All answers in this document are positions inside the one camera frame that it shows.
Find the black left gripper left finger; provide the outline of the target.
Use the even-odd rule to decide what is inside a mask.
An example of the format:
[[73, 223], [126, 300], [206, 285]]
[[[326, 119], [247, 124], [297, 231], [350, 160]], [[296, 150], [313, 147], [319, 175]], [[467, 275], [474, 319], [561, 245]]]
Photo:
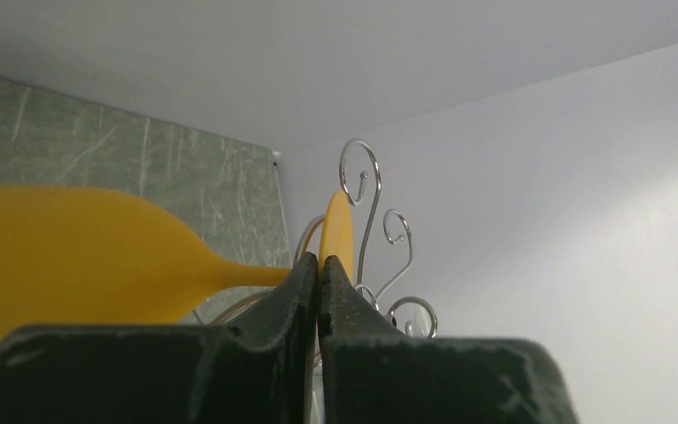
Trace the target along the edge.
[[0, 423], [303, 423], [319, 263], [223, 325], [28, 326], [0, 343]]

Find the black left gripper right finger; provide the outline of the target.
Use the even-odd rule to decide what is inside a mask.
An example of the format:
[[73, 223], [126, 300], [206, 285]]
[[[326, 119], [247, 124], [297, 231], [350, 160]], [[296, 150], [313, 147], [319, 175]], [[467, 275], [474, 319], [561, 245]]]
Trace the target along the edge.
[[356, 292], [333, 256], [320, 283], [327, 422], [577, 422], [561, 370], [542, 345], [405, 336]]

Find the orange plastic goblet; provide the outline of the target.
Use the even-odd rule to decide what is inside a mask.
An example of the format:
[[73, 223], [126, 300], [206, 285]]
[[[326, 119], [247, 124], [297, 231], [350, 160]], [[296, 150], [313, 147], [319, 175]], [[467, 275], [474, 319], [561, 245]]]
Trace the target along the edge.
[[223, 259], [129, 193], [0, 185], [0, 341], [28, 325], [176, 324], [217, 292], [288, 273]]

